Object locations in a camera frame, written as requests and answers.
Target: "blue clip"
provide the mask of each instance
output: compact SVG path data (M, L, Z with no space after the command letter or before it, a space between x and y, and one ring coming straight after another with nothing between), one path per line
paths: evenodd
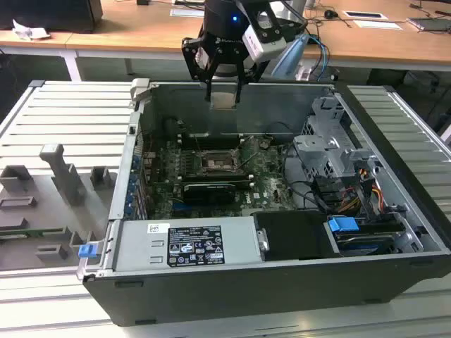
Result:
M83 244L78 249L79 258L96 258L98 244Z
M359 231L359 225L353 217L332 217L329 221L332 232Z

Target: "black plastic cover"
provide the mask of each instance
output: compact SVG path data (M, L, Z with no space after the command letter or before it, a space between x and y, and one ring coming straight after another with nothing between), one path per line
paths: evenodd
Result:
M265 261L335 257L319 211L270 211L254 214L257 227L265 229L269 251Z

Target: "desk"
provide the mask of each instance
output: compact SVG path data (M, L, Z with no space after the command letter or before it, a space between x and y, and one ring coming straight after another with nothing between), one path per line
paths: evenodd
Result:
M381 12L390 20L424 17L409 7L409 0L323 0L333 6L342 18L348 11ZM182 60L183 37L196 37L202 19L170 17L170 4L150 3L137 6L134 1L102 0L104 17L94 34L51 33L52 39L23 42L11 32L0 31L0 48L9 54L34 54L64 58L70 78L81 80L77 57L124 58L128 73L130 59ZM434 15L435 10L450 11L451 6L423 2L423 8ZM307 18L315 10L305 11ZM409 23L398 24L402 30L359 28L349 22L324 22L320 27L322 41L331 52L330 65L361 68L451 71L451 37L418 33ZM315 27L310 25L311 32ZM304 59L316 60L319 50L308 46Z

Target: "motherboard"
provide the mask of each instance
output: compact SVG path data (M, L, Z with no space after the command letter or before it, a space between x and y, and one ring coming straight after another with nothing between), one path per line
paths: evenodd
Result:
M285 148L256 135L154 140L143 154L149 219L295 210L281 175Z

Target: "power supply label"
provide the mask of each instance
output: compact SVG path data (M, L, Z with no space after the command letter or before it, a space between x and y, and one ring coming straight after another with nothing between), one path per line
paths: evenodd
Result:
M168 265L224 264L221 226L171 227L168 231Z

